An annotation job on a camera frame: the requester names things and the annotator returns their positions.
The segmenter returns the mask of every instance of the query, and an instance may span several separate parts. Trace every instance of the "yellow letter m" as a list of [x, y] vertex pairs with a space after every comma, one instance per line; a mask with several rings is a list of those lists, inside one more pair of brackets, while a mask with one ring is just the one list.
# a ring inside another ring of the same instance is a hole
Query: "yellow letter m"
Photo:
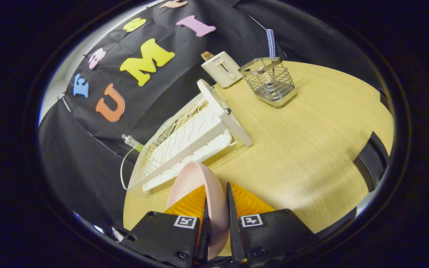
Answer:
[[156, 66], [161, 67], [168, 63], [174, 56], [175, 53], [168, 52], [161, 48], [155, 43], [155, 39], [149, 39], [140, 47], [142, 52], [142, 58], [128, 58], [120, 66], [120, 71], [127, 71], [133, 77], [138, 80], [138, 85], [143, 86], [150, 79], [148, 73], [142, 73], [141, 71], [149, 71], [155, 73], [156, 68], [153, 64], [153, 60], [156, 61]]

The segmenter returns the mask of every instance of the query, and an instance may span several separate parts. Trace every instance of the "wooden table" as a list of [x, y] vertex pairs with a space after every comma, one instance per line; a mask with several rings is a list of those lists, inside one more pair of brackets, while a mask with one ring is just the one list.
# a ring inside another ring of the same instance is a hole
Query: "wooden table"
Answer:
[[[291, 209], [314, 233], [352, 210], [368, 193], [352, 163], [374, 131], [388, 154], [394, 123], [367, 83], [331, 68], [284, 61], [298, 95], [282, 108], [256, 98], [244, 80], [215, 85], [253, 141], [228, 147], [205, 165], [221, 185], [234, 182], [275, 209]], [[174, 180], [149, 198], [128, 191], [124, 227], [131, 230], [150, 210], [165, 211]], [[230, 244], [221, 255], [231, 255]]]

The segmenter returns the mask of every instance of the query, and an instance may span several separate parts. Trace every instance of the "pink bowl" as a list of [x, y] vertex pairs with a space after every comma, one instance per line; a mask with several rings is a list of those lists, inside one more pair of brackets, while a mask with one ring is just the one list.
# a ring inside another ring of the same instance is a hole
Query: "pink bowl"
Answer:
[[229, 216], [226, 195], [214, 173], [202, 163], [188, 162], [175, 180], [166, 208], [171, 207], [182, 197], [204, 185], [210, 217], [211, 234], [208, 246], [208, 259], [223, 250], [228, 241]]

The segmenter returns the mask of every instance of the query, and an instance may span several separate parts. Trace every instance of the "white wall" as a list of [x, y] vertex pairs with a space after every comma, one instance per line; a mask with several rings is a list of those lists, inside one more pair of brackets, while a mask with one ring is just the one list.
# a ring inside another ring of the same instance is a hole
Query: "white wall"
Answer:
[[115, 17], [113, 20], [107, 22], [100, 29], [91, 33], [87, 38], [85, 38], [80, 44], [75, 47], [66, 57], [66, 59], [61, 63], [57, 71], [54, 73], [53, 78], [49, 82], [49, 86], [46, 89], [44, 98], [42, 99], [41, 110], [39, 112], [39, 124], [46, 115], [47, 111], [57, 102], [57, 98], [64, 96], [63, 92], [66, 90], [67, 85], [72, 78], [73, 73], [80, 62], [85, 59], [83, 56], [85, 53], [90, 51], [97, 42], [99, 42], [104, 36], [111, 32], [119, 24], [128, 20], [130, 17], [138, 14], [142, 10], [145, 10], [147, 6], [156, 5], [164, 0], [156, 0], [151, 2], [149, 5], [144, 5], [143, 7], [135, 7], [127, 12], [120, 14]]

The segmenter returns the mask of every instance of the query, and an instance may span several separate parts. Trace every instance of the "pink letter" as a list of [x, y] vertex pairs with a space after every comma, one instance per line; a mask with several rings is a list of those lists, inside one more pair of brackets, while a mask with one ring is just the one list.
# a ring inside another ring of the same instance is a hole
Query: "pink letter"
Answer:
[[197, 37], [204, 36], [216, 29], [215, 26], [208, 26], [194, 18], [194, 15], [188, 16], [177, 22], [177, 25], [184, 25], [196, 32]]
[[104, 51], [101, 48], [97, 49], [97, 51], [95, 51], [94, 54], [92, 54], [92, 56], [89, 58], [89, 68], [94, 68], [97, 63], [99, 63], [99, 61], [105, 57], [106, 54], [107, 51]]
[[186, 5], [188, 3], [188, 1], [178, 3], [178, 1], [179, 0], [168, 1], [165, 4], [161, 5], [160, 8], [169, 7], [169, 8], [175, 9], [177, 7], [183, 7], [184, 5]]

